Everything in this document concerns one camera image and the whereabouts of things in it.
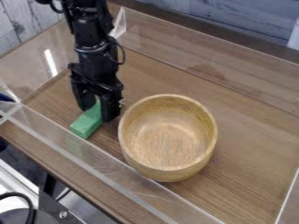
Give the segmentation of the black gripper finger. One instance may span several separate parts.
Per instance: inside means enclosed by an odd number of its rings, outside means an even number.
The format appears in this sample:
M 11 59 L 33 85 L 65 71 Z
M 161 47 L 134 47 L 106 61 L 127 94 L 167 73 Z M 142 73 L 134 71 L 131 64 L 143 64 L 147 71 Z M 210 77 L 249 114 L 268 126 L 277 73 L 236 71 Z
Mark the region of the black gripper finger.
M 97 97 L 90 81 L 78 77 L 71 78 L 71 88 L 75 95 L 77 102 L 83 111 L 91 109 L 97 103 Z
M 105 123 L 110 123 L 121 115 L 122 101 L 123 95 L 121 91 L 113 91 L 101 96 L 102 118 Z

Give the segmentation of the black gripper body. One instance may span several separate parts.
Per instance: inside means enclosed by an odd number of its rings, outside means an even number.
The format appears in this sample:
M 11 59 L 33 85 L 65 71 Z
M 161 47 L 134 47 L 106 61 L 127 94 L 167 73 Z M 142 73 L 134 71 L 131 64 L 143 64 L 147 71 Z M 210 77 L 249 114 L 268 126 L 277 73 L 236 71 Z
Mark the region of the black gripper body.
M 71 76 L 87 80 L 99 97 L 109 92 L 125 90 L 125 84 L 118 78 L 119 66 L 125 60 L 118 60 L 118 43 L 101 43 L 93 46 L 75 45 L 79 62 L 71 62 Z

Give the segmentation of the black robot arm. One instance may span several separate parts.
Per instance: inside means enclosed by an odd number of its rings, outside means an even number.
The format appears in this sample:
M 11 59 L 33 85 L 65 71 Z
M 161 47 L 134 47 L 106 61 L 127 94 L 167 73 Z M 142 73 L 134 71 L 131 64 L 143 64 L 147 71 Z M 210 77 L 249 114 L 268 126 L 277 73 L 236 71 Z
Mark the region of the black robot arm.
M 66 17 L 79 57 L 69 64 L 73 93 L 83 111 L 95 106 L 99 98 L 102 119 L 109 123 L 121 115 L 125 85 L 118 70 L 126 61 L 118 59 L 121 44 L 110 35 L 115 26 L 107 0 L 58 1 L 61 8 L 54 0 L 35 0 Z

